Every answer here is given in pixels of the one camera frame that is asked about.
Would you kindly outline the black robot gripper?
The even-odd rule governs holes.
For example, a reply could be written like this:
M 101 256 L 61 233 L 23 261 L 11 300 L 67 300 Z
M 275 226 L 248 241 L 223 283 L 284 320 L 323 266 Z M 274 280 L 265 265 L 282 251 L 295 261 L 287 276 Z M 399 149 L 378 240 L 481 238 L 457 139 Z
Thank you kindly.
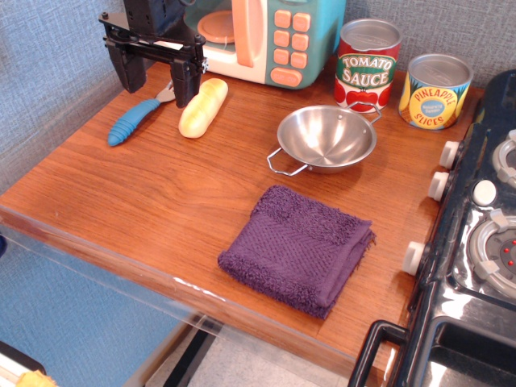
M 164 62 L 170 62 L 178 108 L 198 94 L 206 71 L 206 40 L 185 22 L 194 1 L 125 1 L 121 13 L 103 11 L 98 21 L 105 28 L 105 45 L 120 83 L 130 94 L 146 82 L 144 57 L 162 44 L 171 44 Z

